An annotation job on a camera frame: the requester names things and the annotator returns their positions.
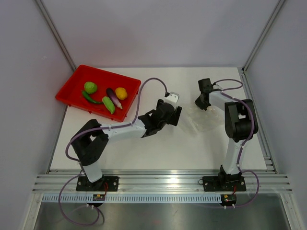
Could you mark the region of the clear zip top bag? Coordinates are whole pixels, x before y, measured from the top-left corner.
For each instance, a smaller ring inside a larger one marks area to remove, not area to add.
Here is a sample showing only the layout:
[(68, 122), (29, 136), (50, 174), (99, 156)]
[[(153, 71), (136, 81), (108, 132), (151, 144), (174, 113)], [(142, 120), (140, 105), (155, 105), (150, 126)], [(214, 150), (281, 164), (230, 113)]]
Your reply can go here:
[(205, 132), (224, 125), (223, 111), (216, 106), (214, 107), (217, 110), (215, 113), (201, 110), (195, 104), (186, 108), (189, 121), (197, 131)]

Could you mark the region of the yellow fake lemon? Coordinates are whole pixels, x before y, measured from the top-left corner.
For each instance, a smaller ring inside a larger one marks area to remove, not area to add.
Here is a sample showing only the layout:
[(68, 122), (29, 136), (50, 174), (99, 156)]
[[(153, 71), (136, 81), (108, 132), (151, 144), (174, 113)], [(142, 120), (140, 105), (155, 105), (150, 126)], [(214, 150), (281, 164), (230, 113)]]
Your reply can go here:
[(126, 89), (122, 87), (116, 88), (115, 93), (116, 93), (117, 98), (120, 100), (125, 100), (128, 96)]

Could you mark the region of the purple fake eggplant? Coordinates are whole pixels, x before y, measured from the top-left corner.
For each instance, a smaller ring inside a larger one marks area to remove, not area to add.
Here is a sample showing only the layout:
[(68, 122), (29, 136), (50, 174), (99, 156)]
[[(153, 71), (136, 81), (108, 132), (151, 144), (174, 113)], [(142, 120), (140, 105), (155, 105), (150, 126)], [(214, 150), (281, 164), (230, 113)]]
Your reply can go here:
[(118, 97), (116, 96), (115, 92), (111, 89), (111, 88), (107, 88), (106, 89), (106, 93), (108, 95), (108, 97), (110, 98), (110, 100), (113, 102), (113, 104), (118, 107), (119, 109), (122, 109), (122, 105), (119, 102)]

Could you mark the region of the light green fake lime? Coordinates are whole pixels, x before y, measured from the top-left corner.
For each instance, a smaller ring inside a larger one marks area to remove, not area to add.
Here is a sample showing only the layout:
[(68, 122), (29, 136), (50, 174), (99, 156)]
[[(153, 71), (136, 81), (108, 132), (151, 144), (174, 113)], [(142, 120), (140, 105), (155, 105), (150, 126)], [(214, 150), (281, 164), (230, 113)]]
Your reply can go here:
[(103, 104), (105, 105), (106, 109), (107, 109), (111, 114), (114, 114), (114, 112), (115, 112), (115, 106), (114, 106), (112, 100), (111, 100), (109, 97), (105, 96), (105, 97), (102, 98), (102, 102), (103, 102)]

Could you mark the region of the light green fake guava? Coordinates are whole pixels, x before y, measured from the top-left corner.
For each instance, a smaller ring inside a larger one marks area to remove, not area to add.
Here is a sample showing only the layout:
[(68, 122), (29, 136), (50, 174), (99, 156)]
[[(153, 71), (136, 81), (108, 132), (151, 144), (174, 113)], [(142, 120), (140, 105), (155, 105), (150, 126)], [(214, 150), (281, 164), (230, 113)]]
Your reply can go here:
[(84, 90), (89, 93), (95, 93), (97, 91), (97, 85), (91, 81), (88, 81), (84, 84)]

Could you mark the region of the dark green fake cucumber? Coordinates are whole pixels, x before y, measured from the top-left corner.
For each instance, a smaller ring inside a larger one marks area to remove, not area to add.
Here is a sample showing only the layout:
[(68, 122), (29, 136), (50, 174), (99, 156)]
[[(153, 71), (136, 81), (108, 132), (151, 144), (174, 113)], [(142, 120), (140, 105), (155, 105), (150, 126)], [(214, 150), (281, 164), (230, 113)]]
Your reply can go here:
[(82, 91), (82, 96), (84, 99), (86, 99), (88, 102), (92, 103), (92, 104), (103, 104), (102, 101), (96, 101), (94, 100), (89, 93), (87, 93), (86, 91)]

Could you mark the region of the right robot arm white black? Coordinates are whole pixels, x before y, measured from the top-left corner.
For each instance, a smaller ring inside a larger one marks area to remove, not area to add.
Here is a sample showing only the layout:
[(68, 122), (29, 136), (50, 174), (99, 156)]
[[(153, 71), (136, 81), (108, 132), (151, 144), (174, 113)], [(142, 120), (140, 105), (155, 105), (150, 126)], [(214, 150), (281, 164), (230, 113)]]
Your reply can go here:
[(203, 176), (202, 186), (205, 192), (246, 191), (245, 180), (240, 166), (244, 148), (259, 126), (251, 99), (240, 100), (225, 93), (232, 88), (222, 89), (209, 78), (198, 81), (200, 96), (195, 104), (201, 110), (216, 106), (224, 111), (224, 128), (228, 139), (226, 157), (216, 176)]

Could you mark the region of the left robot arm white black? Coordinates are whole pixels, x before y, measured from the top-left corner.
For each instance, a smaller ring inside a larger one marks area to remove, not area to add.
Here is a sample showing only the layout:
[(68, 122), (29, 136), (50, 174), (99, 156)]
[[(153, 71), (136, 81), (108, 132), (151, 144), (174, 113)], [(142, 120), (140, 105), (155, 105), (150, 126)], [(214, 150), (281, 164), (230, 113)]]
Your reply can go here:
[(127, 138), (145, 138), (155, 135), (165, 125), (177, 126), (182, 108), (177, 105), (179, 95), (168, 94), (157, 102), (155, 109), (141, 115), (132, 122), (101, 126), (97, 120), (89, 120), (71, 139), (84, 176), (78, 178), (77, 191), (96, 192), (116, 191), (112, 183), (117, 177), (104, 177), (99, 167), (100, 159), (105, 147), (111, 141)]

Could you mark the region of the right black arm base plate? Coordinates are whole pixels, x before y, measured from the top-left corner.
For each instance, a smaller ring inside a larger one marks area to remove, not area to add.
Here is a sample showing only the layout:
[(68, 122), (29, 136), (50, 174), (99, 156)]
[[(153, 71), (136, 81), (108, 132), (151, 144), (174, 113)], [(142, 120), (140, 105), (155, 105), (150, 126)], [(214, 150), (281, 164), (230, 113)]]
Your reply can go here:
[(243, 177), (238, 181), (220, 182), (217, 176), (204, 176), (201, 181), (205, 192), (245, 192), (247, 190)]

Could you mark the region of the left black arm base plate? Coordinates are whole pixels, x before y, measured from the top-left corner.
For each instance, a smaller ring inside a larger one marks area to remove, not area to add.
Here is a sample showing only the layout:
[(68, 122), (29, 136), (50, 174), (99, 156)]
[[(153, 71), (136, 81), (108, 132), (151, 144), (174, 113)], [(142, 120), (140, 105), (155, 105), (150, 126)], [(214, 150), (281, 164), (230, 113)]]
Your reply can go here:
[(90, 182), (86, 176), (78, 178), (76, 191), (78, 192), (116, 192), (118, 190), (119, 177), (103, 176), (96, 182)]

